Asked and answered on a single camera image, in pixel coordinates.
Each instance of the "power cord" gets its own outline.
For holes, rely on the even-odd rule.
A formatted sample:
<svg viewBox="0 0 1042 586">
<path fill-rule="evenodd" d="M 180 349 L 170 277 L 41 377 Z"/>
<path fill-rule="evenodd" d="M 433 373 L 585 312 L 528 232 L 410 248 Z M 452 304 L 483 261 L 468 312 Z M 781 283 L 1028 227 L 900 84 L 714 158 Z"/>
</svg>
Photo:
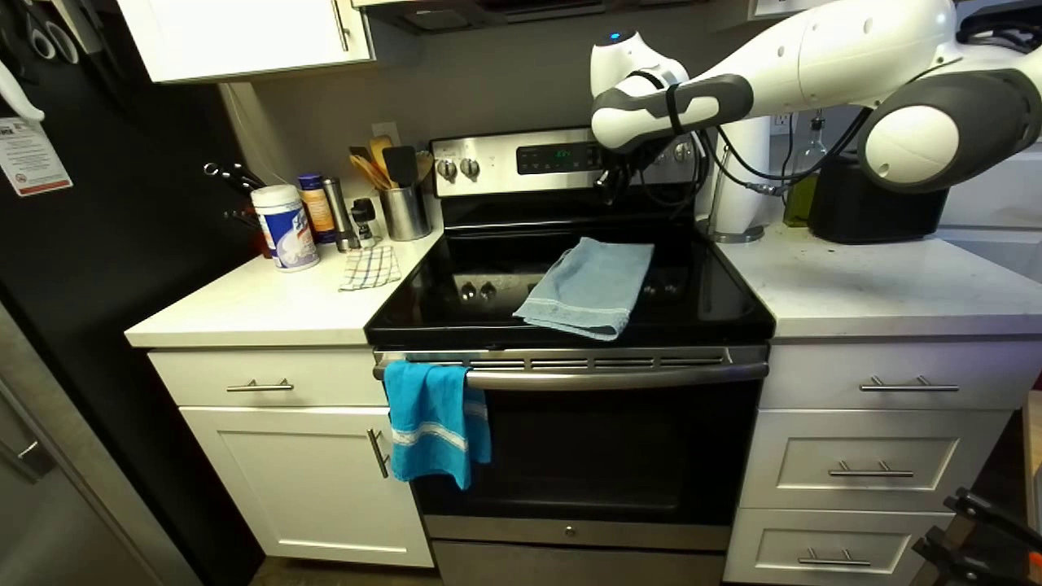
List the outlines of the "power cord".
<svg viewBox="0 0 1042 586">
<path fill-rule="evenodd" d="M 739 164 L 750 175 L 758 175 L 758 178 L 767 178 L 767 181 L 799 181 L 799 178 L 804 178 L 804 175 L 813 175 L 813 173 L 818 173 L 827 158 L 833 158 L 837 153 L 844 153 L 847 142 L 856 137 L 856 131 L 868 120 L 868 115 L 873 115 L 873 110 L 864 107 L 864 110 L 847 123 L 847 131 L 840 133 L 840 141 L 837 141 L 813 167 L 808 167 L 808 169 L 802 169 L 802 173 L 784 173 L 784 167 L 781 167 L 781 173 L 761 173 L 761 169 L 755 169 L 755 167 L 750 167 L 750 164 L 742 158 L 742 153 L 731 148 L 731 141 L 727 137 L 722 128 L 716 128 L 716 137 L 727 142 L 727 149 L 735 157 L 735 164 Z M 710 153 L 714 153 L 716 169 L 719 169 L 727 178 L 731 178 L 735 187 L 764 193 L 764 190 L 755 187 L 755 181 L 735 178 L 735 175 L 719 164 L 716 149 L 710 149 Z"/>
</svg>

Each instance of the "oven window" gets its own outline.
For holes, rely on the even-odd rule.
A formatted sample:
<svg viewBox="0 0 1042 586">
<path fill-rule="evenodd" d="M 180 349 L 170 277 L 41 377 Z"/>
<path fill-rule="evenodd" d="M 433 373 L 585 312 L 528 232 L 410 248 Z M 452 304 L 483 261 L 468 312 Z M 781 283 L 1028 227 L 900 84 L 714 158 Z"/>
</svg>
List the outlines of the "oven window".
<svg viewBox="0 0 1042 586">
<path fill-rule="evenodd" d="M 414 483 L 423 513 L 731 520 L 758 384 L 485 396 L 490 466 Z"/>
</svg>

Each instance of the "white countertop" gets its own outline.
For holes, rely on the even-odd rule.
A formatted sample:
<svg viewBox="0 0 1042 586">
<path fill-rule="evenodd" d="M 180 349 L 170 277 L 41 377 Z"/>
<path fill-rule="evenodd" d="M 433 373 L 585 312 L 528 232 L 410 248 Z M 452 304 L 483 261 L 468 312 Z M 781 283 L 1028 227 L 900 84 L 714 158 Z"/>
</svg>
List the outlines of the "white countertop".
<svg viewBox="0 0 1042 586">
<path fill-rule="evenodd" d="M 410 273 L 440 235 L 383 241 Z M 831 245 L 767 227 L 752 245 L 719 245 L 776 316 L 776 337 L 1042 337 L 1042 283 L 941 239 L 907 245 Z M 323 252 L 305 269 L 255 257 L 214 283 L 128 330 L 133 349 L 368 344 L 366 322 L 397 283 L 343 292 L 346 257 Z"/>
<path fill-rule="evenodd" d="M 1042 288 L 941 239 L 831 245 L 776 225 L 719 245 L 776 316 L 776 337 L 1038 335 Z"/>
<path fill-rule="evenodd" d="M 406 277 L 440 241 L 381 241 Z M 214 349 L 214 344 L 368 344 L 366 322 L 397 283 L 343 292 L 349 253 L 323 248 L 323 261 L 304 269 L 279 269 L 255 257 L 186 298 L 128 330 L 133 349 Z"/>
</svg>

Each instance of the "oven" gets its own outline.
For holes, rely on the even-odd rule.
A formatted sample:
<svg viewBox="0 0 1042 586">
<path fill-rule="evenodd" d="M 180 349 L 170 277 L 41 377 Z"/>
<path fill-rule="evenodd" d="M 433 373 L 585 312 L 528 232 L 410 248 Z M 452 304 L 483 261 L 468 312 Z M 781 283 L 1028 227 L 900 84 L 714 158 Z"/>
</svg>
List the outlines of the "oven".
<svg viewBox="0 0 1042 586">
<path fill-rule="evenodd" d="M 490 466 L 468 493 L 414 483 L 443 583 L 719 583 L 771 318 L 694 232 L 682 157 L 666 149 L 665 178 L 602 193 L 585 133 L 460 148 L 436 148 L 436 164 L 462 153 L 488 181 L 440 190 L 443 241 L 366 330 L 379 371 L 466 364 L 485 392 Z M 655 245 L 616 341 L 511 316 L 582 235 Z"/>
</svg>

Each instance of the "bottle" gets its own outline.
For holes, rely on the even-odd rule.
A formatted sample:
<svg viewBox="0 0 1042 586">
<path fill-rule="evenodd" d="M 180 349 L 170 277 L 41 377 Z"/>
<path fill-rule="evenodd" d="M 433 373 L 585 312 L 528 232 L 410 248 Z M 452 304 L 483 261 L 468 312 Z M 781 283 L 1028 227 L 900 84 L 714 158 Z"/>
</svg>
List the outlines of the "bottle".
<svg viewBox="0 0 1042 586">
<path fill-rule="evenodd" d="M 795 173 L 813 169 L 824 157 L 827 157 L 824 115 L 818 110 L 811 118 L 811 137 L 799 149 Z M 788 197 L 784 197 L 784 225 L 791 225 L 791 227 L 808 225 L 811 208 L 813 208 L 818 175 L 821 175 L 821 169 L 813 169 L 811 175 L 791 181 Z"/>
<path fill-rule="evenodd" d="M 296 190 L 314 241 L 334 241 L 334 218 L 328 208 L 323 175 L 299 175 Z"/>
</svg>

